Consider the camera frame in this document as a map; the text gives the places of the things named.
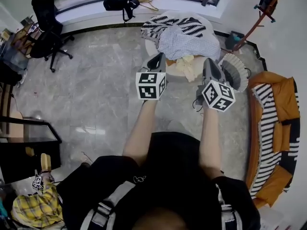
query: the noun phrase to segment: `office chair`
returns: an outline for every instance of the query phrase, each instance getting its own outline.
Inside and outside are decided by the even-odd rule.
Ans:
[[[33,58],[45,58],[48,61],[48,57],[51,56],[50,70],[55,72],[52,68],[53,62],[57,52],[67,55],[69,59],[72,59],[72,55],[61,50],[61,47],[69,40],[74,40],[73,36],[68,36],[65,39],[60,37],[63,25],[56,20],[57,8],[54,6],[54,0],[32,0],[33,10],[37,17],[39,28],[43,33],[38,39],[28,36],[28,40],[33,42],[34,45],[30,52],[30,56]]]

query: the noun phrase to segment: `striped cloth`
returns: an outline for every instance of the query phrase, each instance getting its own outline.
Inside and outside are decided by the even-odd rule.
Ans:
[[[158,15],[144,23],[141,28],[141,34],[143,38],[150,39],[157,44],[161,33],[173,25],[178,25],[184,34],[195,37],[203,37],[203,33],[206,30],[204,25],[192,17],[176,19],[166,15]]]
[[[274,125],[278,121],[278,117],[272,87],[270,84],[260,84],[253,88],[252,91],[263,109],[261,121],[258,124],[260,144],[259,165],[254,181],[250,187],[250,194],[252,198],[255,198],[256,193],[270,177],[277,164],[281,165],[282,167],[285,165],[287,167],[285,169],[293,172],[292,174],[294,174],[299,147],[299,132],[297,137],[290,137],[290,151],[274,153],[273,132]],[[295,96],[297,105],[299,106],[296,86]],[[285,187],[284,191],[289,190],[290,183],[291,181]]]

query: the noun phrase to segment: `plaid shirt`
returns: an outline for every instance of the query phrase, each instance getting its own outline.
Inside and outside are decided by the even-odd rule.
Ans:
[[[18,196],[13,202],[13,210],[24,222],[36,228],[63,220],[56,186],[50,182],[44,185],[43,195]]]

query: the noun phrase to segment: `gray tile floor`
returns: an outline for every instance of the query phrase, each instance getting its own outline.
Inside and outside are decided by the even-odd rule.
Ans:
[[[59,55],[55,73],[49,70],[50,60],[29,61],[27,78],[19,89],[14,88],[14,95],[23,116],[42,116],[63,140],[62,167],[53,172],[56,180],[80,164],[81,151],[92,160],[122,153],[142,104],[135,88],[135,73],[142,63],[141,40],[139,27],[87,32],[64,46],[73,59]],[[224,38],[219,40],[223,46]],[[244,46],[238,56],[253,75],[263,70],[251,46]],[[199,84],[169,83],[157,105],[157,131],[179,129],[200,139],[202,114],[192,108]],[[244,179],[249,151],[247,93],[236,94],[235,104],[219,118],[223,171]],[[15,187],[30,193],[30,182]]]

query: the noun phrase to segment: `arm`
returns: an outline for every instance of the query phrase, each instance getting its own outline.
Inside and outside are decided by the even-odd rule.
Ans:
[[[200,165],[210,179],[221,173],[221,149],[218,136],[218,113],[203,102],[203,124],[200,144]]]
[[[138,165],[145,161],[150,139],[154,131],[154,112],[157,101],[146,101],[139,113],[138,119],[126,141],[123,156],[133,158]]]

